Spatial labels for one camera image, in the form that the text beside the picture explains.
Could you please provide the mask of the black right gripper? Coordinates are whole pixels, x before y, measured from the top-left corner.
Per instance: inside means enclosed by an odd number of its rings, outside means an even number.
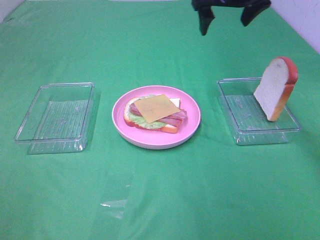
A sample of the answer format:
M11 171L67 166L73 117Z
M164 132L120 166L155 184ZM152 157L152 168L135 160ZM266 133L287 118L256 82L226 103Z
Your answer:
M244 8L241 15L241 23L248 26L255 17L271 5L270 0L192 0L192 7L198 10L199 30L202 36L208 32L211 22L215 19L212 6Z

